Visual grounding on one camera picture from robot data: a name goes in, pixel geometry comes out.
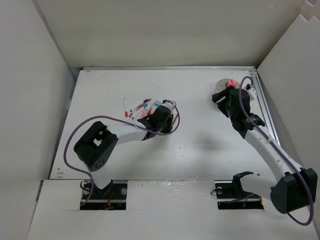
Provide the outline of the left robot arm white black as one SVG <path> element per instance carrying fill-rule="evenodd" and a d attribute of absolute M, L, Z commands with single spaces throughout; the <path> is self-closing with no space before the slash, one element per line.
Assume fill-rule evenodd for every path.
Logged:
<path fill-rule="evenodd" d="M 152 114 L 135 122 L 105 116 L 105 119 L 121 124 L 107 126 L 101 121 L 96 121 L 75 143 L 73 151 L 86 166 L 98 197 L 107 198 L 112 191 L 112 179 L 102 175 L 114 148 L 128 142 L 146 141 L 157 135 L 172 134 L 175 107 L 174 102 L 164 101 Z"/>

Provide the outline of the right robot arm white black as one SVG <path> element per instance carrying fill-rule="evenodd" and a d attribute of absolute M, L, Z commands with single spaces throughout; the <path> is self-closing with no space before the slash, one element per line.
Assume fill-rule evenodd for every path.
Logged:
<path fill-rule="evenodd" d="M 230 119 L 240 136 L 258 152 L 274 176 L 265 179 L 251 171 L 238 173 L 232 179 L 232 193 L 237 197 L 250 193 L 267 198 L 282 214 L 313 205 L 317 173 L 294 161 L 270 136 L 264 121 L 251 112 L 249 93 L 230 86 L 213 94 L 212 101 Z"/>

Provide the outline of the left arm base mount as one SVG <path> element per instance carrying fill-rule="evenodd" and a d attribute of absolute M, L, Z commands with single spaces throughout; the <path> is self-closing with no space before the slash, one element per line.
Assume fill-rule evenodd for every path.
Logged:
<path fill-rule="evenodd" d="M 106 210 L 122 211 L 126 210 L 128 182 L 112 181 L 104 189 L 93 187 L 90 195 L 92 184 L 90 181 L 83 180 L 80 182 L 82 196 L 80 200 L 80 210 Z"/>

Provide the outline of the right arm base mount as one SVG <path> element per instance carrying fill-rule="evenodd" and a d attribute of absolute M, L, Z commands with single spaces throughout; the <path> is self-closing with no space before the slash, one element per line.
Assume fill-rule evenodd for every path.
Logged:
<path fill-rule="evenodd" d="M 252 175 L 245 171 L 233 176 L 232 180 L 215 180 L 211 195 L 216 197 L 219 210 L 263 210 L 262 198 L 243 190 L 241 178 Z"/>

